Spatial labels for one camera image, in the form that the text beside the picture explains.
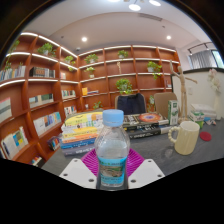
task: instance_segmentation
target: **pink mat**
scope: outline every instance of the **pink mat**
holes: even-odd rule
[[[95,176],[98,176],[99,162],[97,159],[95,149],[92,149],[91,151],[86,153],[81,158],[81,160]],[[127,157],[127,166],[126,166],[127,176],[129,177],[142,164],[144,160],[145,159],[139,153],[137,153],[133,149],[130,149]]]

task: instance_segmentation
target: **white wall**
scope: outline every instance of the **white wall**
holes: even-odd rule
[[[195,79],[198,81],[198,84],[185,80],[185,86],[187,89],[187,108],[188,114],[190,112],[190,105],[192,103],[197,104],[207,104],[214,108],[214,100],[215,100],[215,91],[211,88],[210,82],[207,81],[208,78],[207,72],[197,72],[186,74],[185,77],[189,77],[191,79]],[[221,83],[221,116],[224,118],[224,73],[217,72],[217,78]],[[189,87],[192,87],[192,95],[189,95]],[[177,95],[179,106],[181,106],[181,84],[180,80],[177,77],[173,77],[173,91]]]

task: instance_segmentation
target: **black chair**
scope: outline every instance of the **black chair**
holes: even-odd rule
[[[115,109],[123,110],[124,115],[146,113],[145,97],[141,93],[117,96]]]

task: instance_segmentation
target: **chair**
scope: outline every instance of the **chair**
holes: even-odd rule
[[[123,110],[124,115],[146,113],[145,97],[141,93],[119,95],[115,98],[115,109]]]
[[[168,117],[168,101],[177,100],[175,93],[156,93],[154,95],[155,100],[155,111],[160,113],[164,117]]]

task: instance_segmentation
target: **window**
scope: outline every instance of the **window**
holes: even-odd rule
[[[223,61],[222,61],[222,58],[221,58],[219,52],[216,51],[216,50],[213,50],[212,51],[212,54],[213,54],[213,56],[215,58],[215,61],[216,61],[217,66],[219,68],[224,68],[224,64],[223,64]]]

